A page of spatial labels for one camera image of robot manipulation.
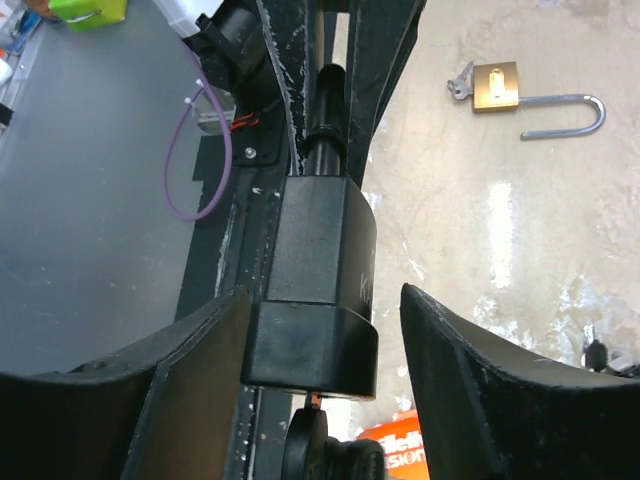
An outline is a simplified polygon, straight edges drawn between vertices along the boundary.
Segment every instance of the green box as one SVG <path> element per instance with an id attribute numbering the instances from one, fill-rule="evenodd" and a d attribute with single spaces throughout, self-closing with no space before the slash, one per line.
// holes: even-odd
<path id="1" fill-rule="evenodd" d="M 123 21 L 127 0 L 51 0 L 49 8 L 72 30 L 83 32 Z"/>

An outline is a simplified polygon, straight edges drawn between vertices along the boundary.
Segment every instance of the brass padlock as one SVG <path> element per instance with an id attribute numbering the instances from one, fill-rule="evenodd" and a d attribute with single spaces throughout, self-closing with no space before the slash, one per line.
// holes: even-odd
<path id="1" fill-rule="evenodd" d="M 467 77 L 470 74 L 472 74 L 472 87 L 467 84 Z M 568 95 L 521 97 L 518 92 L 518 68 L 516 62 L 491 63 L 488 65 L 474 65 L 473 62 L 469 62 L 460 75 L 447 82 L 447 88 L 456 100 L 464 100 L 469 96 L 473 96 L 474 113 L 510 111 L 515 110 L 520 105 L 566 103 L 585 103 L 596 112 L 595 122 L 587 127 L 526 131 L 520 135 L 522 140 L 588 135 L 598 130 L 607 118 L 607 109 L 604 103 L 594 95 L 572 93 Z"/>
<path id="2" fill-rule="evenodd" d="M 516 62 L 474 65 L 473 111 L 475 113 L 515 110 L 519 104 Z"/>

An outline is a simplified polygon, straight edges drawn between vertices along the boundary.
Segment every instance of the gray surface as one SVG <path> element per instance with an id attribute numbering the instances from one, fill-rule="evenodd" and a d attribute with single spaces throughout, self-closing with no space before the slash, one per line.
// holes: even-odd
<path id="1" fill-rule="evenodd" d="M 0 370 L 67 370 L 174 317 L 193 224 L 162 161 L 195 74 L 151 2 L 120 25 L 45 26 L 0 149 Z M 174 156 L 194 211 L 198 130 Z"/>

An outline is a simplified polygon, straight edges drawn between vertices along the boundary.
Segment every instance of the orange object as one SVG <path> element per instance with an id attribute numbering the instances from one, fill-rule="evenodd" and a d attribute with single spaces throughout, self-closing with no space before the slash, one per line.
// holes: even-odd
<path id="1" fill-rule="evenodd" d="M 369 428 L 358 437 L 376 440 L 385 452 L 387 470 L 398 480 L 429 480 L 418 413 L 398 414 L 397 420 Z"/>
<path id="2" fill-rule="evenodd" d="M 23 0 L 29 8 L 43 17 L 57 18 L 57 15 L 49 8 L 49 0 Z"/>

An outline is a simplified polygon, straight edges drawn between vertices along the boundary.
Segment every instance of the white paint smudge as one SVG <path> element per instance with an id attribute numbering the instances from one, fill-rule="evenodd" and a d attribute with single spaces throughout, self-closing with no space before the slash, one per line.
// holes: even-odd
<path id="1" fill-rule="evenodd" d="M 273 63 L 278 64 L 279 68 L 275 68 L 275 74 L 276 74 L 276 78 L 278 79 L 278 85 L 280 86 L 280 91 L 282 92 L 283 97 L 285 97 L 286 101 L 289 102 L 289 105 L 292 105 L 294 103 L 293 97 L 292 97 L 292 92 L 289 90 L 289 88 L 287 87 L 287 80 L 289 81 L 289 84 L 293 84 L 293 79 L 291 78 L 291 75 L 289 75 L 289 73 L 287 72 L 287 69 L 285 68 L 284 64 L 282 63 L 282 61 L 280 60 L 280 51 L 279 51 L 279 45 L 276 42 L 275 38 L 273 37 L 273 34 L 271 32 L 271 15 L 269 14 L 269 10 L 267 10 L 262 2 L 258 2 L 258 10 L 260 11 L 260 16 L 266 20 L 266 24 L 267 24 L 267 28 L 264 28 L 264 34 L 268 40 L 268 42 L 270 42 L 273 45 L 273 51 L 271 51 L 271 49 L 268 49 L 269 51 L 269 56 L 271 57 L 271 61 Z M 302 95 L 303 95 L 303 100 L 306 100 L 306 91 L 307 88 L 304 88 L 302 90 Z M 303 101 L 303 114 L 304 114 L 304 118 L 307 118 L 307 106 L 306 106 L 306 101 Z M 289 136 L 289 148 L 291 152 L 294 152 L 294 159 L 295 162 L 291 162 L 291 168 L 295 169 L 296 166 L 297 167 L 304 167 L 304 165 L 301 165 L 303 163 L 302 158 L 300 157 L 300 152 L 298 152 L 298 149 L 296 148 L 296 138 L 298 137 L 298 130 L 296 128 L 296 125 L 293 121 L 293 115 L 291 113 L 291 108 L 286 108 L 285 109 L 285 114 L 287 116 L 287 125 L 289 126 L 288 128 L 288 136 Z"/>
<path id="2" fill-rule="evenodd" d="M 407 411 L 411 410 L 413 402 L 406 395 L 400 395 L 399 397 L 393 397 L 393 399 L 398 404 L 398 408 L 400 409 L 401 412 L 407 412 Z"/>
<path id="3" fill-rule="evenodd" d="M 575 366 L 573 365 L 573 359 L 567 355 L 559 356 L 558 358 L 556 358 L 556 362 L 564 363 L 565 365 Z"/>
<path id="4" fill-rule="evenodd" d="M 227 266 L 226 253 L 229 249 L 229 241 L 231 240 L 231 229 L 233 227 L 234 217 L 236 214 L 236 204 L 235 202 L 231 205 L 231 211 L 229 212 L 229 220 L 227 222 L 227 228 L 224 231 L 224 237 L 222 237 L 222 242 L 220 243 L 220 258 L 218 259 L 218 274 L 216 275 L 216 285 L 214 287 L 214 292 L 217 295 L 220 294 L 220 287 L 222 286 L 222 277 L 224 277 L 224 272 Z"/>
<path id="5" fill-rule="evenodd" d="M 578 365 L 585 325 L 593 325 L 598 338 L 611 349 L 635 351 L 635 330 L 640 315 L 618 295 L 601 294 L 584 275 L 568 284 L 560 295 L 551 323 L 555 333 L 550 348 L 558 361 Z"/>
<path id="6" fill-rule="evenodd" d="M 511 285 L 513 268 L 513 208 L 511 185 L 499 182 L 489 189 L 489 243 L 492 283 L 497 288 Z"/>
<path id="7" fill-rule="evenodd" d="M 481 296 L 473 309 L 473 318 L 478 326 L 498 335 L 511 343 L 527 350 L 535 350 L 536 340 L 530 329 L 520 333 L 520 325 L 509 316 L 504 316 L 498 308 L 495 298 L 488 295 Z"/>
<path id="8" fill-rule="evenodd" d="M 296 38 L 304 29 L 304 25 L 300 25 L 299 27 L 297 27 L 293 33 L 291 34 L 291 40 L 287 42 L 285 49 L 286 50 L 291 50 L 291 42 L 293 41 L 294 38 Z"/>
<path id="9" fill-rule="evenodd" d="M 416 275 L 418 275 L 418 278 L 420 279 L 420 281 L 424 282 L 427 271 L 422 265 L 420 265 L 413 258 L 411 258 L 411 256 L 409 255 L 409 245 L 407 244 L 406 240 L 402 242 L 402 248 L 404 248 L 404 251 L 407 254 L 407 259 L 409 260 L 409 263 L 411 263 L 411 266 L 413 267 L 413 270 L 416 272 Z"/>
<path id="10" fill-rule="evenodd" d="M 371 211 L 375 212 L 376 208 L 378 208 L 378 205 L 380 205 L 380 201 L 382 200 L 382 195 L 377 193 L 367 193 L 367 192 L 362 192 L 362 194 L 364 195 L 364 198 L 367 199 L 367 202 L 369 202 L 369 205 L 371 206 Z"/>
<path id="11" fill-rule="evenodd" d="M 536 2 L 537 8 L 559 7 L 560 5 L 562 5 L 562 0 L 538 0 Z"/>
<path id="12" fill-rule="evenodd" d="M 382 115 L 380 119 L 380 123 L 378 124 L 378 131 L 382 133 L 387 133 L 387 127 L 389 126 L 389 122 L 387 121 L 386 112 Z"/>
<path id="13" fill-rule="evenodd" d="M 322 408 L 327 412 L 329 422 L 329 436 L 337 438 L 341 442 L 353 440 L 350 429 L 354 429 L 353 402 L 341 398 L 325 398 L 322 400 Z"/>

